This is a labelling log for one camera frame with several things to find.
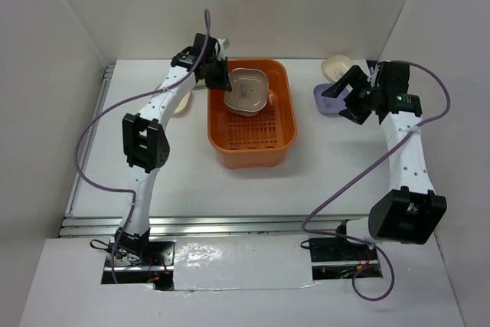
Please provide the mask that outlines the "yellow plate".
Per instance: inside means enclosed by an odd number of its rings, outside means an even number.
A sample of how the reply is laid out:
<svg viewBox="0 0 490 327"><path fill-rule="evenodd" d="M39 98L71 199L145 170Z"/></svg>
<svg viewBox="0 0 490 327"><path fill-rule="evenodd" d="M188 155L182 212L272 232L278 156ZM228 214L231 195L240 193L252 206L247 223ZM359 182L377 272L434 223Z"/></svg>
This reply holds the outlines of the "yellow plate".
<svg viewBox="0 0 490 327"><path fill-rule="evenodd" d="M272 90L268 90L268 96L266 99L266 104L264 105L264 110L271 110L276 105L276 94Z"/></svg>

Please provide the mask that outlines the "pink-brown plate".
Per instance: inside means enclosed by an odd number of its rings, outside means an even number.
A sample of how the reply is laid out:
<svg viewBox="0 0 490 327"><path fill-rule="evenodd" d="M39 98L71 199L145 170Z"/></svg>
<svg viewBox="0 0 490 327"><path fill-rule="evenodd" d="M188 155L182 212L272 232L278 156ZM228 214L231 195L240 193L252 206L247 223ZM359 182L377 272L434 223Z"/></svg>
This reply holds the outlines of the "pink-brown plate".
<svg viewBox="0 0 490 327"><path fill-rule="evenodd" d="M224 94L224 104L227 108L248 111L264 108L269 90L269 78L264 72L237 68L228 76L232 90Z"/></svg>

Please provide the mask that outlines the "green plate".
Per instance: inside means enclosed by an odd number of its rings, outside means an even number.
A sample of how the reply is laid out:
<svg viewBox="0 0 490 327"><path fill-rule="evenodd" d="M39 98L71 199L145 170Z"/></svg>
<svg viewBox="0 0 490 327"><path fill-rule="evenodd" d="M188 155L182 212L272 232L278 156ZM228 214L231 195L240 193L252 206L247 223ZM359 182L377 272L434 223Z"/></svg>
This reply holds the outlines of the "green plate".
<svg viewBox="0 0 490 327"><path fill-rule="evenodd" d="M261 112L261 110L256 110L256 111L237 110L237 109L233 109L231 107L228 107L227 109L230 113L236 114L238 116L245 116L245 117L256 116Z"/></svg>
<svg viewBox="0 0 490 327"><path fill-rule="evenodd" d="M195 86L193 87L194 90L203 90L207 89L206 83L204 80L199 80Z"/></svg>

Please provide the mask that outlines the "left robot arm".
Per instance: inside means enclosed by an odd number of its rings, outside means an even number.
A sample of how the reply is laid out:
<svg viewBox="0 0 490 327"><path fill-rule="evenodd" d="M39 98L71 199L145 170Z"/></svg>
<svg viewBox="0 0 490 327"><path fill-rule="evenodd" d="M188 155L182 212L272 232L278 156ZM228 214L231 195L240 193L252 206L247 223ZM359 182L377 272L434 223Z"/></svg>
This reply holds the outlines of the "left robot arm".
<svg viewBox="0 0 490 327"><path fill-rule="evenodd" d="M129 166L129 213L115 234L116 253L135 265L151 256L149 211L159 169L167 162L170 145L166 126L185 95L200 80L209 89L231 90L227 74L226 38L196 34L194 43L171 60L160 93L152 93L136 114L122 119L123 153Z"/></svg>

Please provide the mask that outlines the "purple plate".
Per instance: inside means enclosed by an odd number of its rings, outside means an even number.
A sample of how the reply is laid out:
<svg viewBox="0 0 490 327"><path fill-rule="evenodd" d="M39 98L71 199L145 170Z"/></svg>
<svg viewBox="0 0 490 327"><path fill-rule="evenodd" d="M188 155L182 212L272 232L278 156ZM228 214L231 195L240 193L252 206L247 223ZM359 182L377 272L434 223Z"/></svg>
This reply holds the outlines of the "purple plate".
<svg viewBox="0 0 490 327"><path fill-rule="evenodd" d="M320 83L313 89L313 96L318 111L326 116L337 116L345 109L344 98L349 94L349 89L344 89L336 98L323 96L322 93L332 86L332 83Z"/></svg>

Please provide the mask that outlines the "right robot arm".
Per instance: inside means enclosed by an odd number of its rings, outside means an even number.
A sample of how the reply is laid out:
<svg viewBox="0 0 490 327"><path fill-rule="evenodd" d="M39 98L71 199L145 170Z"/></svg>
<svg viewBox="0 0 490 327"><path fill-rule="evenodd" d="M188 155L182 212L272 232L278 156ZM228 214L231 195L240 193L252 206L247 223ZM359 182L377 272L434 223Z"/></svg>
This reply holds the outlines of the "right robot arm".
<svg viewBox="0 0 490 327"><path fill-rule="evenodd" d="M357 65L323 92L343 96L340 115L358 125L376 114L384 132L390 169L389 190L360 220L343 221L333 241L335 254L351 259L366 241L425 244L446 213L426 168L420 128L426 124L420 98L410 94L409 62L385 61L369 77Z"/></svg>

